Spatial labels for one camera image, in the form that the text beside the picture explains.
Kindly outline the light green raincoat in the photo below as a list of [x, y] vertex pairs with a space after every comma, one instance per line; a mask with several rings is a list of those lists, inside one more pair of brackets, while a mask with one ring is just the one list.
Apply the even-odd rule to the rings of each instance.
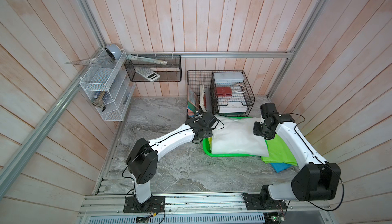
[[294, 155], [279, 135], [275, 135], [274, 139], [266, 140], [265, 142], [269, 156], [261, 157], [264, 163], [286, 163], [298, 166]]

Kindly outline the blue raincoat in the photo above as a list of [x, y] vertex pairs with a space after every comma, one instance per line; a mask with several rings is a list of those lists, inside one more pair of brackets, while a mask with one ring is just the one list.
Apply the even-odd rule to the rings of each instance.
[[270, 165], [277, 173], [280, 173], [292, 167], [291, 164], [287, 164], [287, 163], [270, 163]]

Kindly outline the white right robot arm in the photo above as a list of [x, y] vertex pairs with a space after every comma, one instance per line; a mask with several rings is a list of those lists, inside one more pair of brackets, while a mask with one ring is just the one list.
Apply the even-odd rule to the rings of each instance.
[[284, 210], [285, 201], [332, 200], [339, 185], [343, 185], [341, 169], [329, 163], [307, 141], [292, 117], [279, 113], [274, 103], [260, 106], [263, 123], [254, 124], [253, 133], [265, 139], [279, 136], [290, 149], [300, 171], [289, 182], [264, 185], [260, 194], [243, 193], [247, 210]]

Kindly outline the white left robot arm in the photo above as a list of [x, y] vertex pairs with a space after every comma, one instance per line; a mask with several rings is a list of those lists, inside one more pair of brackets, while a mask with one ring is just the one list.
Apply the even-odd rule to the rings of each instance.
[[155, 139], [140, 138], [126, 159], [126, 168], [133, 181], [133, 189], [124, 198], [124, 213], [164, 211], [165, 197], [153, 197], [151, 180], [157, 172], [159, 160], [185, 143], [200, 143], [212, 137], [213, 130], [224, 128], [223, 122], [210, 112], [198, 113], [179, 128]]

